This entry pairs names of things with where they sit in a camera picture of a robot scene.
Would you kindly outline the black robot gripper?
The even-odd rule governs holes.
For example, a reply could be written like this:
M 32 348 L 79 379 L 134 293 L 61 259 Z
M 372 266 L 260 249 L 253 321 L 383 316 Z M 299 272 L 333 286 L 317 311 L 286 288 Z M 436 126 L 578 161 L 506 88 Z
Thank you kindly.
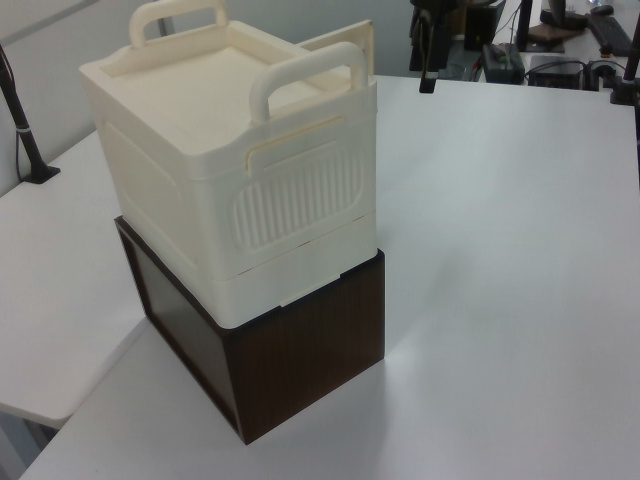
M 422 31 L 422 53 L 423 53 L 423 70 L 420 79 L 419 92 L 432 94 L 435 90 L 436 79 L 429 78 L 434 72 L 434 33 L 432 27 L 424 27 Z

